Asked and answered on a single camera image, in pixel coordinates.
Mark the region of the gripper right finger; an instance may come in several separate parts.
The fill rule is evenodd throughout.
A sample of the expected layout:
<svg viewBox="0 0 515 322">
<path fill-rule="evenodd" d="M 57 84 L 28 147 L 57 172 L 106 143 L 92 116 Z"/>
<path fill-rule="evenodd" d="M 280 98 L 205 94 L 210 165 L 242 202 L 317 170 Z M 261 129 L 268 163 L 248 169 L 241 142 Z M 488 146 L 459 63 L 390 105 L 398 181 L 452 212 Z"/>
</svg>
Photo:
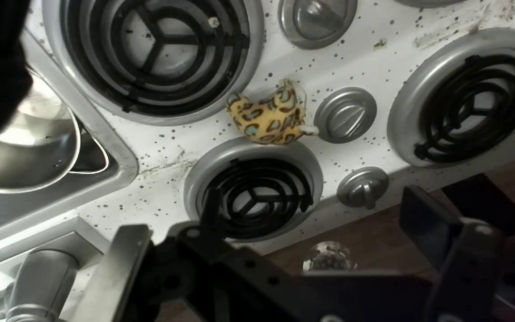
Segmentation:
<svg viewBox="0 0 515 322">
<path fill-rule="evenodd" d="M 399 225 L 438 272 L 429 322 L 515 322 L 515 203 L 485 174 L 442 188 L 403 188 Z"/>
</svg>

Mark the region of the yellow spotted frog toy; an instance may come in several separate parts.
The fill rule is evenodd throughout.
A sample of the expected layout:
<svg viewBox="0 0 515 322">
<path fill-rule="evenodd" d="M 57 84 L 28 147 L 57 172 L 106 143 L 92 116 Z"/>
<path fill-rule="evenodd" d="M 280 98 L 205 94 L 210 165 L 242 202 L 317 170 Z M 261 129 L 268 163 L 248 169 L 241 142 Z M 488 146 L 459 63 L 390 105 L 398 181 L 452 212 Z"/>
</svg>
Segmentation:
<svg viewBox="0 0 515 322">
<path fill-rule="evenodd" d="M 288 145 L 302 136 L 319 135 L 316 126 L 306 123 L 305 106 L 291 79 L 282 79 L 272 95 L 256 102 L 242 93 L 233 93 L 226 100 L 237 130 L 262 145 Z"/>
</svg>

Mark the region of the toy kitchen sink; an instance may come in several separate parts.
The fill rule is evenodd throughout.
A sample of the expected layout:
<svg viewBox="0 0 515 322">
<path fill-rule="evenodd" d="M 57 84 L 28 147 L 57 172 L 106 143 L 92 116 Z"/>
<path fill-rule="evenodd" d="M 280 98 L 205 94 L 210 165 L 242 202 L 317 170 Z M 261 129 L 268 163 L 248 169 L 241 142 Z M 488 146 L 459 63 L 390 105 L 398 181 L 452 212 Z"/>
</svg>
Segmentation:
<svg viewBox="0 0 515 322">
<path fill-rule="evenodd" d="M 59 64 L 28 31 L 21 37 L 27 69 L 37 72 L 70 108 L 80 128 L 80 152 L 69 173 L 31 192 L 0 194 L 0 241 L 120 190 L 138 173 L 134 153 Z"/>
</svg>

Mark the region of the large black coil burner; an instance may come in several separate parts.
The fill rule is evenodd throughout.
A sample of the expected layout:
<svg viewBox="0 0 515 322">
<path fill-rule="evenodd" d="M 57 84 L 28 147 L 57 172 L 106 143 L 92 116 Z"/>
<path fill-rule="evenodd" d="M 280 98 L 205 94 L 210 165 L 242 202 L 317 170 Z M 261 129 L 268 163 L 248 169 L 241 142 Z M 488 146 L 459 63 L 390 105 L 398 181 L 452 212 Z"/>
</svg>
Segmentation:
<svg viewBox="0 0 515 322">
<path fill-rule="evenodd" d="M 60 67 L 94 104 L 150 126 L 213 116 L 263 51 L 261 0 L 42 0 Z"/>
</svg>

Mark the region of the silver stove knob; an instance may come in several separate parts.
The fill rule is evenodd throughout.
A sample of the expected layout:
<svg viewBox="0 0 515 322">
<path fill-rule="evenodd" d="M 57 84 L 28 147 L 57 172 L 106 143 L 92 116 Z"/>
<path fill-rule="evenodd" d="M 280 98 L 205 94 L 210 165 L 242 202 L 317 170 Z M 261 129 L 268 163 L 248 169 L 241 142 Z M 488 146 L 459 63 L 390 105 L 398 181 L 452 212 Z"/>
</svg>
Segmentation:
<svg viewBox="0 0 515 322">
<path fill-rule="evenodd" d="M 389 186 L 388 174 L 379 167 L 363 167 L 348 174 L 337 188 L 337 199 L 350 208 L 374 209 Z"/>
<path fill-rule="evenodd" d="M 298 48 L 317 50 L 335 43 L 351 26 L 358 0 L 279 0 L 280 29 Z"/>
<path fill-rule="evenodd" d="M 370 92 L 347 87 L 330 94 L 321 102 L 313 124 L 318 128 L 321 140 L 344 144 L 368 131 L 376 115 L 377 103 Z"/>
</svg>

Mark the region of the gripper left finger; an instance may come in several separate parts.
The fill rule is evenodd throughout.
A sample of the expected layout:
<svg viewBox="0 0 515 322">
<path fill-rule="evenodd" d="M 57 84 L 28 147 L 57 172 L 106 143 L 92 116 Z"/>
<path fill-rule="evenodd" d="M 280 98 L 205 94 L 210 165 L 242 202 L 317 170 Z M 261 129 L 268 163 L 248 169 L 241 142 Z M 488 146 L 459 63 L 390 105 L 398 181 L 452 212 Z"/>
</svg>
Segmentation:
<svg viewBox="0 0 515 322">
<path fill-rule="evenodd" d="M 150 243 L 121 322 L 155 322 L 163 303 L 184 300 L 205 322 L 303 322 L 288 274 L 224 240 L 223 192 L 211 188 L 200 222 Z"/>
</svg>

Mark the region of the silver toy tap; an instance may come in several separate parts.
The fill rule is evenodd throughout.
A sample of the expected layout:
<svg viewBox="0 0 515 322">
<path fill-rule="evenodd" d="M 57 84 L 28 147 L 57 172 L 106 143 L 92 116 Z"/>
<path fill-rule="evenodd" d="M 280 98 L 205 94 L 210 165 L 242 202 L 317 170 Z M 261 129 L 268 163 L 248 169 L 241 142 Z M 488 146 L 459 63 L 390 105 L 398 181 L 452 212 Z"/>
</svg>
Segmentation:
<svg viewBox="0 0 515 322">
<path fill-rule="evenodd" d="M 133 284 L 152 244 L 148 225 L 123 225 L 113 240 L 77 217 L 0 250 L 0 321 L 60 319 L 79 271 L 96 267 L 67 322 L 123 322 Z"/>
</svg>

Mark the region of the clear round knob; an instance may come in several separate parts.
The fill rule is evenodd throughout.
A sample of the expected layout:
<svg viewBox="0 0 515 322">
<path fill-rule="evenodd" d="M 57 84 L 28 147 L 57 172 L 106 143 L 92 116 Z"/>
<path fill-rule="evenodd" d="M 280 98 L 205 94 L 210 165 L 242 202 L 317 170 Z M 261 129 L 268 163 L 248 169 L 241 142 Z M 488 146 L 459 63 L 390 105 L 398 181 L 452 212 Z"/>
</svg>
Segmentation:
<svg viewBox="0 0 515 322">
<path fill-rule="evenodd" d="M 344 244 L 323 241 L 312 246 L 306 253 L 302 271 L 354 271 L 358 268 L 351 251 Z"/>
</svg>

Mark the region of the small black coil burner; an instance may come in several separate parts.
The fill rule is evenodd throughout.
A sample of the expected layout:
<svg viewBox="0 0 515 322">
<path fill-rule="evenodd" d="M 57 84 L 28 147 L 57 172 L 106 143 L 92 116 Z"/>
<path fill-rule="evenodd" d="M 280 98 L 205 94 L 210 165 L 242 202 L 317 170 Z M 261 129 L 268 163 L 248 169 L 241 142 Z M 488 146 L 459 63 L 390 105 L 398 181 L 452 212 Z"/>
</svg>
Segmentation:
<svg viewBox="0 0 515 322">
<path fill-rule="evenodd" d="M 202 155 L 183 186 L 188 217 L 198 220 L 213 189 L 224 236 L 234 242 L 262 242 L 290 232 L 319 203 L 323 173 L 306 145 L 258 145 L 243 137 Z"/>
<path fill-rule="evenodd" d="M 427 58 L 388 116 L 395 153 L 415 167 L 478 157 L 515 131 L 515 29 L 464 35 Z"/>
</svg>

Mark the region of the silver metal pot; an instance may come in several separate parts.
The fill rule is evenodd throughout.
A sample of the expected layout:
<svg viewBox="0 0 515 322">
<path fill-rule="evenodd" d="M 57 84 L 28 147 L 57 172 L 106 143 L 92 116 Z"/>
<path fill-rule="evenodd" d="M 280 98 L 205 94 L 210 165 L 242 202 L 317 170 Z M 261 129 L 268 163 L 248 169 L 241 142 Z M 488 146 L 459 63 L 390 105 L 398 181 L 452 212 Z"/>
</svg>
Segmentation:
<svg viewBox="0 0 515 322">
<path fill-rule="evenodd" d="M 76 117 L 30 70 L 33 86 L 0 131 L 0 194 L 40 190 L 65 177 L 80 152 Z"/>
</svg>

